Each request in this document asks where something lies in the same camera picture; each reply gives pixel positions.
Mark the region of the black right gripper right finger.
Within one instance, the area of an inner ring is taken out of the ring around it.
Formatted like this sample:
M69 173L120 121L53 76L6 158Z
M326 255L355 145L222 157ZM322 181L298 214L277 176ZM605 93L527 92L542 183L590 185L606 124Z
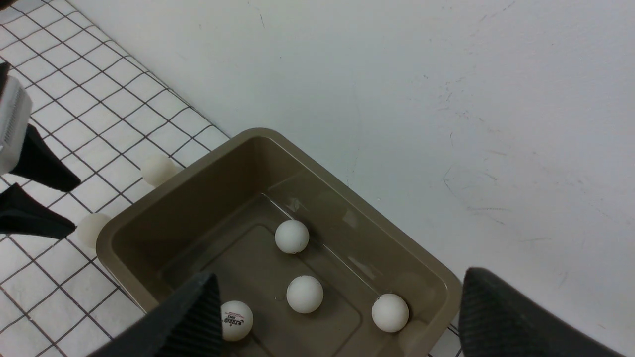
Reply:
M616 357L483 267L463 278L459 338L465 357Z

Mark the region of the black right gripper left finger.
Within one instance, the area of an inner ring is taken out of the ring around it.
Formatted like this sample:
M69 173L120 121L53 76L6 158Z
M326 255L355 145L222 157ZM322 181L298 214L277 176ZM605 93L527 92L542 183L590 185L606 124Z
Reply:
M198 273L92 357L219 357L222 337L216 275Z

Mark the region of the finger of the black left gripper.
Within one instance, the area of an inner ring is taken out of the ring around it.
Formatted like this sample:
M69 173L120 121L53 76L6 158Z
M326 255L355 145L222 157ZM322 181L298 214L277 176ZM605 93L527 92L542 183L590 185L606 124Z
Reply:
M27 126L19 160L10 174L66 193L81 184L81 179L57 158L31 124Z
M0 233L4 235L63 239L75 229L73 222L41 205L18 184L0 195Z

